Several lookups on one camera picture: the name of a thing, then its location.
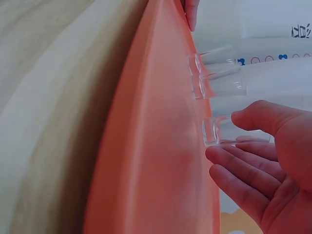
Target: wooden table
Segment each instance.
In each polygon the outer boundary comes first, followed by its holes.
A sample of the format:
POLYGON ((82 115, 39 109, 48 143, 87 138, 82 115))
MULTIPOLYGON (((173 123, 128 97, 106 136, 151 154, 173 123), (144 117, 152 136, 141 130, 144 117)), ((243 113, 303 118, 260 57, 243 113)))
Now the wooden table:
POLYGON ((0 0, 0 233, 80 233, 146 2, 0 0))

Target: hand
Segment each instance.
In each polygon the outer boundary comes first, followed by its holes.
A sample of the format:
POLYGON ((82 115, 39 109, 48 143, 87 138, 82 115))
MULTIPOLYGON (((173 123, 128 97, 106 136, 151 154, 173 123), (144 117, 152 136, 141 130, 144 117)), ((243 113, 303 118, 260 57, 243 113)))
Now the hand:
POLYGON ((195 31, 199 0, 181 0, 190 30, 195 31))
POLYGON ((232 121, 273 135, 275 144, 208 148, 212 179, 264 234, 311 234, 312 113, 257 101, 232 121))

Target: finger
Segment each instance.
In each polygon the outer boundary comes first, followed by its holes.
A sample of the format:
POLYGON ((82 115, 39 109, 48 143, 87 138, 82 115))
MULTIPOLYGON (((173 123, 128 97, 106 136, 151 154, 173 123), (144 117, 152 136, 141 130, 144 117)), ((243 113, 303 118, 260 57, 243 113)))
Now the finger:
POLYGON ((232 113, 232 122, 244 130, 257 130, 275 135, 289 120, 306 113, 267 101, 256 101, 242 111, 232 113))
POLYGON ((268 199, 273 198, 275 191, 281 185, 273 176, 251 166, 221 147, 209 147, 206 150, 206 157, 213 164, 218 164, 226 168, 237 178, 257 189, 268 199))
POLYGON ((225 145, 222 146, 222 148, 227 152, 229 152, 230 154, 234 155, 235 157, 248 163, 249 165, 252 165, 253 167, 258 168, 259 170, 268 173, 269 175, 277 179, 279 182, 282 183, 284 181, 286 175, 278 162, 267 160, 263 157, 251 154, 249 152, 245 152, 231 145, 225 145))
POLYGON ((209 173, 217 186, 260 226, 270 201, 220 165, 213 165, 209 173))
POLYGON ((237 144, 236 147, 251 154, 266 158, 270 161, 278 162, 274 143, 247 142, 237 144))
POLYGON ((185 14, 190 30, 195 31, 199 0, 185 0, 185 14))

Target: orange plastic tray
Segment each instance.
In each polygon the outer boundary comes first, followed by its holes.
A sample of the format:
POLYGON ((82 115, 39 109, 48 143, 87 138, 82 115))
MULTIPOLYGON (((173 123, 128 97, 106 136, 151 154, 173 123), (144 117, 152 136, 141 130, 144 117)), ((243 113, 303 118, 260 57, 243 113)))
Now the orange plastic tray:
POLYGON ((219 233, 187 56, 195 53, 180 0, 150 0, 105 128, 84 234, 219 233))

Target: blue symbol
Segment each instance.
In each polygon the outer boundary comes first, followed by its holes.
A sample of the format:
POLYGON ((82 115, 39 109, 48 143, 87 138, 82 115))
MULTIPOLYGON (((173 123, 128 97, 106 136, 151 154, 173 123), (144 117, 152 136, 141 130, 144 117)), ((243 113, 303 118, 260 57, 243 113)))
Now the blue symbol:
POLYGON ((240 58, 237 61, 240 62, 242 66, 245 66, 245 60, 243 58, 240 58))
POLYGON ((287 56, 287 55, 279 55, 278 58, 279 58, 280 60, 282 60, 282 59, 288 59, 288 56, 287 56))

